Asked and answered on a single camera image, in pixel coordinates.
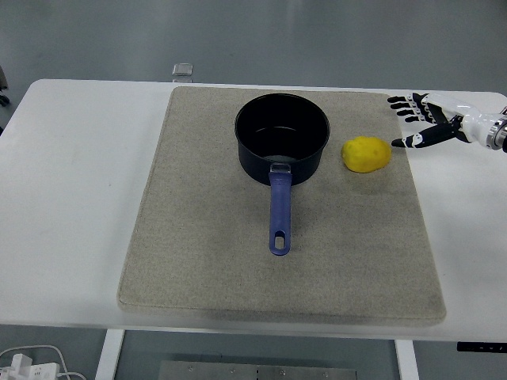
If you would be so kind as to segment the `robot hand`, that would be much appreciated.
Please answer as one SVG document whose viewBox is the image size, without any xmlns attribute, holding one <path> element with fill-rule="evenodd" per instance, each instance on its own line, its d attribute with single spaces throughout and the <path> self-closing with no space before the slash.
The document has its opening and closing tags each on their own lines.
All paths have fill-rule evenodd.
<svg viewBox="0 0 507 380">
<path fill-rule="evenodd" d="M 387 99 L 407 123 L 430 126 L 416 134 L 391 142 L 393 147 L 426 148 L 450 139 L 479 143 L 490 150 L 506 148 L 506 115 L 484 113 L 464 101 L 440 93 L 411 93 Z"/>
</svg>

